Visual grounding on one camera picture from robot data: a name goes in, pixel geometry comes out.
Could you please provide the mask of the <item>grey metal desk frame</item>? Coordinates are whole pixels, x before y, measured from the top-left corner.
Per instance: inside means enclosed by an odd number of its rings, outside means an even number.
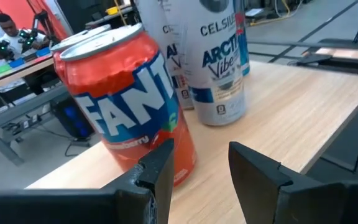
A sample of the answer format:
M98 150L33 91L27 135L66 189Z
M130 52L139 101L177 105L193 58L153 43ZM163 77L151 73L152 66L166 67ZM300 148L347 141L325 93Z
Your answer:
M67 96L70 96L70 94L64 85L59 85L55 88L52 88L51 90L44 92L41 95L38 95L0 113L0 127L4 126L6 123L12 120L30 113L31 111L43 106L44 104ZM2 138L0 138L0 153L16 166L24 163L23 159L18 156L10 144Z

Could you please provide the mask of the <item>distant wooden table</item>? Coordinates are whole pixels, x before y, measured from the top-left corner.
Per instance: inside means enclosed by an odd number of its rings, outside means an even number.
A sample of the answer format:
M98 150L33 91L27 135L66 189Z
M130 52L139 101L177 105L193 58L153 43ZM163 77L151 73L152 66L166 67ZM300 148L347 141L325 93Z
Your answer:
M44 55L35 60L26 62L16 68L12 68L0 74L0 87L10 84L18 79L21 79L31 73L41 70L45 67L53 65L52 54Z

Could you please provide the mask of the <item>wooden side board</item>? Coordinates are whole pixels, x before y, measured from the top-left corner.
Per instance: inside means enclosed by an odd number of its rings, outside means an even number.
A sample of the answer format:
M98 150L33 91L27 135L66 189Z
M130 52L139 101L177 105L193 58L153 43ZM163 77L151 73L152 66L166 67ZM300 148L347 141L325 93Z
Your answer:
M348 58L358 60L358 49L320 48L316 51L316 53L321 55L331 55L336 58Z

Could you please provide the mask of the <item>black aluminium table frame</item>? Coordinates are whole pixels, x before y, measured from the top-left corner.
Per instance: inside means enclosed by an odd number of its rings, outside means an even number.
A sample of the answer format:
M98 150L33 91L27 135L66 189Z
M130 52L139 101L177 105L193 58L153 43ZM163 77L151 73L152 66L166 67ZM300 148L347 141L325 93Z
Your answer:
M331 55L321 55L316 53L316 51L320 48L358 49L358 42L353 42L351 40L323 39L316 43L250 40L248 41L248 43L255 45L286 46L288 50L290 50L292 47L303 47L306 50L301 54L300 57L288 56L284 52L276 55L259 52L252 52L251 54L270 58L276 57L278 59L289 59L288 64L294 67L316 68L333 72L347 72L358 74L358 60L348 58L336 58Z

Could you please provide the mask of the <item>computer tower with blue light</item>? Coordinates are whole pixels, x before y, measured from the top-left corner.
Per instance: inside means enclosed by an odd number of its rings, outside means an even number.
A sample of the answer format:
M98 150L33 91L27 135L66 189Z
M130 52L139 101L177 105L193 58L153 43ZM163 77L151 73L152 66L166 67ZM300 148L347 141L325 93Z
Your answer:
M72 97L68 96L60 101L52 101L51 111L72 137L87 139L94 134L93 127Z

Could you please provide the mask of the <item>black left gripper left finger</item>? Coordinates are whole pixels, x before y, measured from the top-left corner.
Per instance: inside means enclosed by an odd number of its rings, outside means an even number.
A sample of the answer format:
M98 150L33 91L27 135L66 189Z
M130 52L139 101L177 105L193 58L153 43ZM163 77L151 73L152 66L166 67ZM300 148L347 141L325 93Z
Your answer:
M167 224L174 140L100 189L0 190L0 224Z

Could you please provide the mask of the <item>power strip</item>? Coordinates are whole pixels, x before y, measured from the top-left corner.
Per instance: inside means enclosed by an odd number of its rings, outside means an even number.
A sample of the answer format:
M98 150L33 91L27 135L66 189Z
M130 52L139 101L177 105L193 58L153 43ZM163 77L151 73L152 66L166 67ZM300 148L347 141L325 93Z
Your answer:
M3 126L2 129L11 133L12 135L16 135L26 129L32 128L33 126L39 124L42 121L41 116L38 114L35 114L31 117L27 115L26 117L27 119L19 121L17 123L8 123L7 125Z

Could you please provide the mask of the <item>person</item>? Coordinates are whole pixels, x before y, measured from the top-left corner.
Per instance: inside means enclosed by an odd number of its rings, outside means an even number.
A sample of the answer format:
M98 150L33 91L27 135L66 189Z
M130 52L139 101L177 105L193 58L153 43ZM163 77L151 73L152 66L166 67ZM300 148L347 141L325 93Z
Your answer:
M28 55L36 53L39 49L49 47L49 38L38 32L35 40L32 42L28 50L23 50L23 44L20 43L20 31L31 32L31 29L18 29L12 18L5 13L0 13L0 28L4 31L4 35L0 37L0 41L9 42L9 47L14 53L14 59L24 58Z

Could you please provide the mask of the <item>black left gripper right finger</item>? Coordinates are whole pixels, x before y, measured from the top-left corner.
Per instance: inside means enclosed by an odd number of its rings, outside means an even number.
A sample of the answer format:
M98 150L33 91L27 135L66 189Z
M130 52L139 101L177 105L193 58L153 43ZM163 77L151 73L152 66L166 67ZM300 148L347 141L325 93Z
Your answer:
M358 224L358 181L319 182L239 142L228 159L247 224Z

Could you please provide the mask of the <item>blue silver Red Bull can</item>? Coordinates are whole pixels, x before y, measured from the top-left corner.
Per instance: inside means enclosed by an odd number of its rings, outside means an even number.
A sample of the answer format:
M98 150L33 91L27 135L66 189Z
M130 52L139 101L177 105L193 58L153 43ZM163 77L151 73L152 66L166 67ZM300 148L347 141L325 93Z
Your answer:
M236 20L236 35L239 44L240 58L241 58L241 70L243 76L246 76L250 72L249 65L249 53L247 48L246 37L246 15L244 0L232 0L235 20Z

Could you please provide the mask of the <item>orange backdrop panel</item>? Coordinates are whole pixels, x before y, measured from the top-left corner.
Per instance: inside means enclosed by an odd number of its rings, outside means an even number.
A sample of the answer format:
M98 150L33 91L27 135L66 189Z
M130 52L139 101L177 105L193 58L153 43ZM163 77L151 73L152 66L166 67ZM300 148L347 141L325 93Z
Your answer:
M42 10L47 11L48 18L52 23L55 35L59 39L68 37L68 32L63 27L63 24L58 20L51 9L47 6L45 0L0 0L0 12L8 14L20 28L31 28L35 13L40 13Z

